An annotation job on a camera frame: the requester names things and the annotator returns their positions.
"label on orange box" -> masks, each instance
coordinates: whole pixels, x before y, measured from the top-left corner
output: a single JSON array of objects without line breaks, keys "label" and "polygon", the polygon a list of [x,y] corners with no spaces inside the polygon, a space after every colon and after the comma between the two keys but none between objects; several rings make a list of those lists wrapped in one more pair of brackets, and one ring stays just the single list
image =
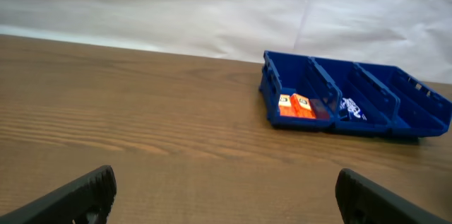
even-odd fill
[{"label": "label on orange box", "polygon": [[280,108],[280,115],[296,117],[297,113],[292,108],[292,103],[290,102],[290,96],[286,94],[281,94],[280,101],[278,103]]},{"label": "label on orange box", "polygon": [[309,99],[303,97],[299,94],[294,93],[290,97],[290,102],[292,103],[293,109],[298,117],[315,119],[316,115],[312,111],[311,105],[309,104]]}]

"white backdrop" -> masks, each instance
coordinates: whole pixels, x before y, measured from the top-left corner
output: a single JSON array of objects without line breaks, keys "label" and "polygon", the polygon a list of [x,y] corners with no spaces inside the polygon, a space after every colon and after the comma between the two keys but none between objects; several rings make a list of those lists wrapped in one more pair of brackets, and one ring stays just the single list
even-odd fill
[{"label": "white backdrop", "polygon": [[262,62],[265,49],[452,83],[452,0],[0,0],[0,33]]}]

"wood grain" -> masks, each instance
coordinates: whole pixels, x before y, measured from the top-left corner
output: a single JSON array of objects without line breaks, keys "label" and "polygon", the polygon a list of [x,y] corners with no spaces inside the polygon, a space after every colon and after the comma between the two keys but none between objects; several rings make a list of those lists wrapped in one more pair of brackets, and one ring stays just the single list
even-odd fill
[{"label": "wood grain", "polygon": [[343,167],[452,220],[450,133],[273,129],[260,78],[260,64],[1,36],[0,215],[108,164],[112,224],[341,223]]}]

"item in bin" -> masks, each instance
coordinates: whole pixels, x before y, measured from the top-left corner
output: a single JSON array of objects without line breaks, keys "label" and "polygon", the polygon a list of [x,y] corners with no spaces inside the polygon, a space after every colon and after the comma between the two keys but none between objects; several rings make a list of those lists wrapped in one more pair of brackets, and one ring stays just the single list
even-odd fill
[{"label": "item in bin", "polygon": [[309,104],[309,98],[294,93],[290,97],[290,102],[292,103],[298,117],[310,119],[316,118],[316,115],[314,114],[314,111],[312,111],[311,105]]},{"label": "item in bin", "polygon": [[342,121],[365,122],[366,116],[351,98],[342,98],[339,105]]},{"label": "item in bin", "polygon": [[280,108],[280,115],[282,115],[282,116],[290,116],[290,117],[296,117],[297,116],[297,113],[292,108],[292,104],[290,103],[290,96],[289,95],[281,94],[278,106]]}]

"blue bin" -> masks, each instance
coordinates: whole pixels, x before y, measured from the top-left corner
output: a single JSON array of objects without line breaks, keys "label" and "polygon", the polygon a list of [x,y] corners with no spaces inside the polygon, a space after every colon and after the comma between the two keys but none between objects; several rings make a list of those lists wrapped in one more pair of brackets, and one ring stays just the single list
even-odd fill
[{"label": "blue bin", "polygon": [[351,61],[314,58],[334,80],[342,98],[351,98],[367,118],[343,120],[344,112],[335,110],[335,130],[362,134],[385,134],[391,128],[399,99],[359,64]]},{"label": "blue bin", "polygon": [[397,66],[360,64],[400,99],[390,133],[394,136],[440,136],[448,131],[452,103]]},{"label": "blue bin", "polygon": [[[339,92],[331,77],[310,57],[266,51],[264,59],[259,90],[264,96],[270,123],[305,129],[331,127],[339,101]],[[293,93],[311,100],[317,119],[280,115],[280,95]]]}]

